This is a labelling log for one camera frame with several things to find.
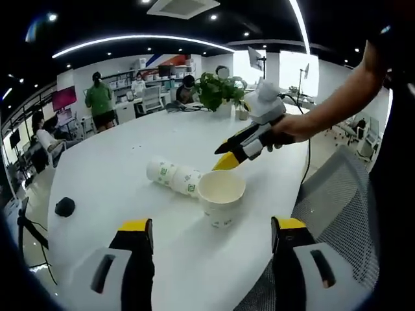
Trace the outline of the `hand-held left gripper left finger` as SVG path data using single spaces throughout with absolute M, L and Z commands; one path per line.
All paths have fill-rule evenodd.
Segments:
M 69 310 L 151 310 L 152 219 L 124 222 L 108 247 L 93 251 L 66 286 Z

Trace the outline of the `person's right hand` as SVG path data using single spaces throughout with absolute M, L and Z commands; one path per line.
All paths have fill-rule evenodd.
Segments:
M 313 122 L 308 115 L 286 114 L 277 124 L 273 125 L 274 137 L 281 133 L 293 136 L 295 143 L 310 139 L 314 135 Z

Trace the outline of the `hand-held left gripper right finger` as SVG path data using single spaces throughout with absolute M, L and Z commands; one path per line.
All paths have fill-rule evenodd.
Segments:
M 272 271 L 278 310 L 356 310 L 360 285 L 331 246 L 296 218 L 271 218 Z

